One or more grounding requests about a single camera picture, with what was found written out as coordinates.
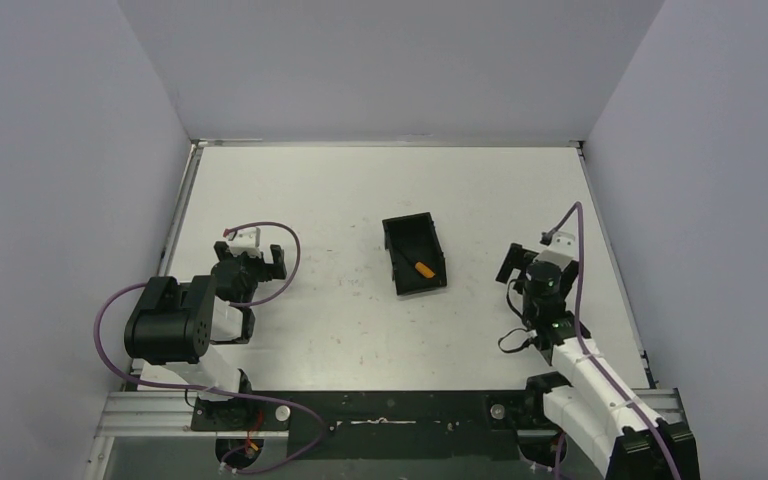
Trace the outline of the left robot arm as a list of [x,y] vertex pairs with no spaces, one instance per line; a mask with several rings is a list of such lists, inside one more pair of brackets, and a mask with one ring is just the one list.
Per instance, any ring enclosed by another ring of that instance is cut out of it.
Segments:
[[245,372],[231,366],[220,345],[248,343],[256,317],[250,307],[258,286],[284,280],[284,250],[272,244],[266,261],[257,240],[217,241],[217,261],[207,275],[187,283],[151,278],[126,323],[124,346],[134,359],[160,366],[200,387],[195,414],[233,431],[252,426],[261,405],[250,396]]

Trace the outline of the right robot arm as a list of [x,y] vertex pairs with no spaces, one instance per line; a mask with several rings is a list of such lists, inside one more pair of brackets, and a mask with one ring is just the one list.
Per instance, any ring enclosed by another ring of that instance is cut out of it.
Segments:
[[669,421],[608,364],[590,332],[568,309],[579,272],[576,242],[546,240],[541,251],[513,243],[496,276],[522,304],[512,309],[552,372],[526,382],[523,413],[534,427],[558,429],[557,449],[572,441],[605,479],[698,479],[696,440],[684,420]]

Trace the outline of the orange handled screwdriver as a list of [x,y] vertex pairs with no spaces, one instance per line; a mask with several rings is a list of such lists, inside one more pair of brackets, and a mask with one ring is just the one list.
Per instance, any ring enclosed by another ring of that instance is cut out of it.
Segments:
[[431,267],[426,265],[420,260],[414,259],[412,256],[406,254],[402,250],[398,250],[398,253],[407,261],[409,262],[413,268],[416,270],[416,272],[422,276],[425,279],[433,279],[436,277],[436,273],[433,271]]

